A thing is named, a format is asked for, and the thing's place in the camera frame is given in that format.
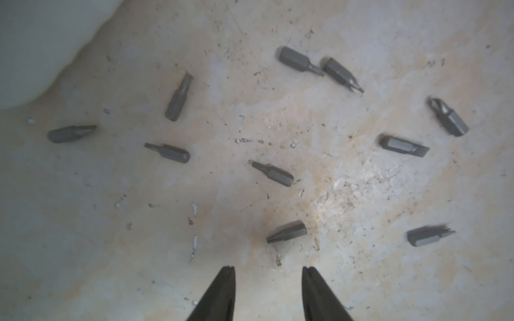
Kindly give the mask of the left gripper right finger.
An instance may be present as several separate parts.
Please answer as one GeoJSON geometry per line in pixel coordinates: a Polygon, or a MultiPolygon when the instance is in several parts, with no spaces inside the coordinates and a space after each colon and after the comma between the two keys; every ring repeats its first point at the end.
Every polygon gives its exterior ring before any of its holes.
{"type": "Polygon", "coordinates": [[[303,267],[302,300],[307,321],[353,321],[315,267],[303,267]]]}

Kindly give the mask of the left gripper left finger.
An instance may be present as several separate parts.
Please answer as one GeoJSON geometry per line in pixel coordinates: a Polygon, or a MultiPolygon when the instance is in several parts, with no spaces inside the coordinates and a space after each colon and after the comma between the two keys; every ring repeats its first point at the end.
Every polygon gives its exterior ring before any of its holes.
{"type": "Polygon", "coordinates": [[[236,301],[236,271],[221,268],[187,321],[232,321],[236,301]]]}

